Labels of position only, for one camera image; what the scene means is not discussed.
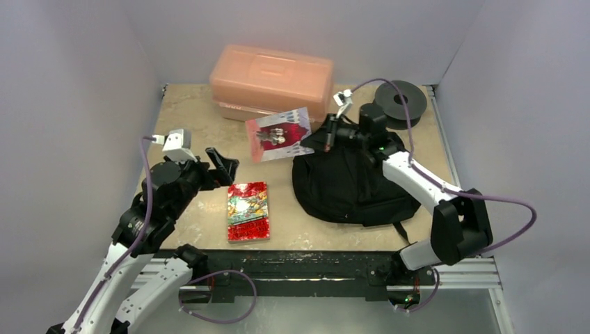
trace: white wall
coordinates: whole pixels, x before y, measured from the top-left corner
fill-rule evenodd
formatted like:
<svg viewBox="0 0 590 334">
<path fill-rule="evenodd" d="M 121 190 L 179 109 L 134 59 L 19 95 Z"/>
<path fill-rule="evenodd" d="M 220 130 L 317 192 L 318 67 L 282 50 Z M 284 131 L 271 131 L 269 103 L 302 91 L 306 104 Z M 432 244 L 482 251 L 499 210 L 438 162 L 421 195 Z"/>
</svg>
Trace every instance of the white wall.
<svg viewBox="0 0 590 334">
<path fill-rule="evenodd" d="M 45 333 L 131 202 L 159 83 L 119 1 L 2 1 L 0 31 L 0 333 Z"/>
<path fill-rule="evenodd" d="M 340 83 L 436 84 L 484 0 L 124 0 L 160 80 L 206 83 L 226 44 L 335 61 Z"/>
<path fill-rule="evenodd" d="M 463 186 L 530 199 L 498 250 L 517 333 L 588 333 L 590 3 L 488 0 L 437 91 Z M 528 219 L 492 206 L 496 240 Z"/>
</svg>

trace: orange plastic box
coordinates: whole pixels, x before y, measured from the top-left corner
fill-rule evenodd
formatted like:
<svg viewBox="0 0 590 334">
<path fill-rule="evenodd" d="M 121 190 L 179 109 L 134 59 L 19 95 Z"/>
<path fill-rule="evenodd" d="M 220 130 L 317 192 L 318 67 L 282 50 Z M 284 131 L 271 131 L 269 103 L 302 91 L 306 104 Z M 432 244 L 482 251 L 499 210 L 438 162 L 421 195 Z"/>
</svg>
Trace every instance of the orange plastic box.
<svg viewBox="0 0 590 334">
<path fill-rule="evenodd" d="M 333 62 L 289 52 L 228 45 L 209 82 L 224 118 L 251 120 L 308 108 L 321 124 L 332 98 Z"/>
</svg>

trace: tabletop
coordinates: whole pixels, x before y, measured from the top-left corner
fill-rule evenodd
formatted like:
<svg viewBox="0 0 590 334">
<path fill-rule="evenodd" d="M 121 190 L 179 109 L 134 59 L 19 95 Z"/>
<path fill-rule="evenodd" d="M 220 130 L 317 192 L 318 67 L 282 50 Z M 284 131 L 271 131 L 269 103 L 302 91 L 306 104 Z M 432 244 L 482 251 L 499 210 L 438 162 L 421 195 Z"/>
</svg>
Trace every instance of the tabletop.
<svg viewBox="0 0 590 334">
<path fill-rule="evenodd" d="M 335 91 L 352 86 L 336 85 Z M 358 107 L 373 100 L 377 86 L 365 86 L 353 96 L 348 116 L 358 121 Z M 445 147 L 430 99 L 420 122 L 412 128 L 415 158 L 425 168 L 452 183 Z M 337 107 L 333 102 L 330 112 Z M 157 119 L 155 134 L 185 128 L 192 133 L 191 150 L 207 160 L 205 148 L 215 147 L 221 155 L 240 161 L 236 183 L 266 182 L 268 185 L 270 239 L 230 243 L 228 241 L 226 188 L 200 192 L 176 223 L 176 230 L 162 248 L 192 244 L 202 249 L 261 249 L 280 251 L 396 251 L 405 246 L 392 225 L 364 228 L 360 225 L 329 223 L 311 217 L 295 199 L 291 181 L 292 159 L 254 163 L 244 122 L 218 114 L 209 85 L 169 85 Z M 407 131 L 397 131 L 408 146 Z M 151 165 L 162 161 L 160 145 L 151 145 Z M 431 215 L 420 207 L 413 218 L 402 222 L 410 242 L 429 237 Z"/>
</svg>

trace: black backpack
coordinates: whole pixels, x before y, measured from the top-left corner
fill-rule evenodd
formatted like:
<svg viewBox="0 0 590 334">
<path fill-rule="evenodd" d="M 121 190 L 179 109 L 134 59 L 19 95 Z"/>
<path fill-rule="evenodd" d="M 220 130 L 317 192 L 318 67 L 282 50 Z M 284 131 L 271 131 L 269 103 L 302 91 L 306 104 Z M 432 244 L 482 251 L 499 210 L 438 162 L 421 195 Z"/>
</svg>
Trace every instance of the black backpack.
<svg viewBox="0 0 590 334">
<path fill-rule="evenodd" d="M 404 144 L 397 134 L 390 138 Z M 333 223 L 378 226 L 394 224 L 406 239 L 400 221 L 412 218 L 420 203 L 384 178 L 381 167 L 369 166 L 363 151 L 333 148 L 293 159 L 293 190 L 309 215 Z"/>
</svg>

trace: purple cable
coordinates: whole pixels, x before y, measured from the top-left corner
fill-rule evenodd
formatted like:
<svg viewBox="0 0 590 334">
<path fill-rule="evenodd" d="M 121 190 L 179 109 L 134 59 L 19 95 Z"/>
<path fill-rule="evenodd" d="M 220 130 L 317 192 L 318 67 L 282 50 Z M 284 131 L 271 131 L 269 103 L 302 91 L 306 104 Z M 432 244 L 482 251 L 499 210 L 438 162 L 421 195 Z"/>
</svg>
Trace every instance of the purple cable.
<svg viewBox="0 0 590 334">
<path fill-rule="evenodd" d="M 148 154 L 145 151 L 145 148 L 143 147 L 143 141 L 154 141 L 154 140 L 155 139 L 151 136 L 144 136 L 139 141 L 139 148 L 141 151 L 141 159 L 143 161 L 143 169 L 145 170 L 145 179 L 146 179 L 147 184 L 152 183 L 152 175 L 150 173 L 150 163 L 148 162 Z M 78 319 L 76 319 L 76 322 L 74 323 L 74 328 L 80 327 L 80 325 L 82 324 L 82 321 L 84 320 L 84 316 L 86 316 L 86 313 L 88 312 L 88 309 L 90 308 L 90 305 L 92 305 L 93 301 L 96 299 L 96 297 L 100 293 L 100 290 L 102 290 L 102 288 L 104 287 L 106 282 L 109 279 L 111 279 L 111 275 L 113 274 L 113 272 L 115 272 L 115 270 L 117 270 L 117 268 L 119 267 L 121 262 L 123 262 L 123 260 L 125 260 L 125 258 L 127 256 L 129 256 L 129 254 L 131 254 L 131 252 L 133 252 L 135 250 L 135 248 L 137 248 L 137 246 L 139 246 L 139 243 L 141 242 L 141 239 L 143 239 L 143 236 L 145 235 L 145 231 L 148 230 L 148 226 L 150 224 L 150 218 L 152 216 L 152 206 L 154 204 L 153 200 L 154 200 L 154 198 L 152 196 L 152 187 L 149 186 L 147 188 L 147 198 L 146 198 L 147 209 L 145 210 L 145 218 L 143 219 L 143 226 L 139 230 L 139 233 L 137 234 L 137 238 L 135 238 L 135 240 L 133 241 L 133 243 L 131 244 L 129 249 L 127 249 L 127 251 L 125 251 L 125 253 L 123 253 L 109 267 L 108 270 L 106 270 L 106 272 L 104 273 L 104 279 L 101 280 L 100 282 L 98 282 L 98 284 L 96 284 L 96 287 L 94 288 L 94 290 L 92 291 L 92 293 L 90 294 L 90 296 L 88 297 L 86 302 L 84 303 L 82 310 L 80 310 L 80 315 L 78 316 Z"/>
<path fill-rule="evenodd" d="M 426 305 L 428 305 L 428 303 L 430 303 L 430 301 L 432 300 L 432 298 L 434 298 L 434 295 L 438 291 L 438 287 L 440 286 L 440 274 L 438 273 L 438 270 L 435 267 L 432 267 L 432 271 L 434 271 L 435 276 L 436 276 L 436 282 L 434 283 L 434 290 L 432 290 L 432 293 L 430 294 L 430 296 L 428 296 L 428 298 L 426 298 L 425 301 L 418 304 L 418 306 L 416 306 L 415 308 L 408 309 L 407 310 L 408 313 L 414 313 L 414 312 L 424 308 Z"/>
<path fill-rule="evenodd" d="M 208 278 L 220 275 L 222 273 L 237 273 L 238 275 L 244 277 L 248 281 L 248 283 L 250 283 L 250 286 L 252 287 L 252 292 L 254 293 L 254 295 L 253 295 L 252 303 L 250 304 L 249 309 L 244 314 L 242 314 L 241 316 L 239 316 L 235 319 L 229 319 L 229 320 L 219 320 L 219 319 L 208 318 L 203 315 L 199 315 L 198 313 L 195 313 L 193 311 L 187 310 L 184 307 L 184 305 L 182 305 L 182 301 L 180 300 L 180 295 L 179 295 L 178 296 L 178 303 L 180 304 L 180 309 L 185 311 L 185 313 L 187 313 L 188 315 L 192 315 L 193 317 L 197 317 L 201 320 L 212 322 L 213 324 L 233 324 L 238 321 L 244 320 L 248 315 L 250 315 L 250 313 L 252 313 L 252 311 L 254 310 L 254 306 L 256 306 L 256 299 L 257 299 L 256 286 L 254 285 L 254 281 L 252 281 L 252 278 L 249 278 L 248 275 L 242 273 L 241 271 L 232 270 L 232 269 L 216 271 L 214 273 L 210 273 L 209 275 L 205 275 L 203 277 L 199 277 L 195 280 L 192 280 L 192 281 L 188 282 L 187 285 L 199 283 L 202 280 L 206 280 Z"/>
<path fill-rule="evenodd" d="M 494 202 L 503 202 L 503 203 L 522 205 L 523 207 L 526 207 L 531 211 L 531 219 L 529 220 L 529 222 L 526 225 L 524 225 L 520 230 L 518 230 L 516 233 L 514 233 L 510 237 L 507 237 L 506 239 L 504 239 L 496 244 L 485 247 L 484 249 L 482 249 L 481 251 L 478 252 L 480 254 L 487 253 L 489 251 L 493 251 L 496 248 L 502 247 L 503 245 L 509 243 L 510 241 L 513 241 L 514 239 L 523 235 L 523 233 L 525 233 L 527 230 L 529 230 L 534 225 L 534 222 L 536 221 L 537 213 L 536 213 L 535 208 L 523 200 L 519 200 L 516 198 L 506 198 L 506 197 L 501 197 L 501 196 L 492 196 L 492 195 L 477 195 L 474 193 L 466 193 L 466 192 L 462 192 L 462 191 L 455 191 L 455 190 L 447 189 L 442 184 L 437 182 L 435 179 L 430 177 L 430 175 L 426 174 L 423 170 L 418 168 L 415 164 L 412 164 L 412 169 L 415 170 L 416 173 L 420 174 L 423 178 L 428 180 L 430 183 L 432 183 L 434 186 L 442 189 L 442 191 L 445 193 L 451 193 L 455 196 L 464 197 L 464 198 L 471 198 L 473 200 L 492 200 Z"/>
</svg>

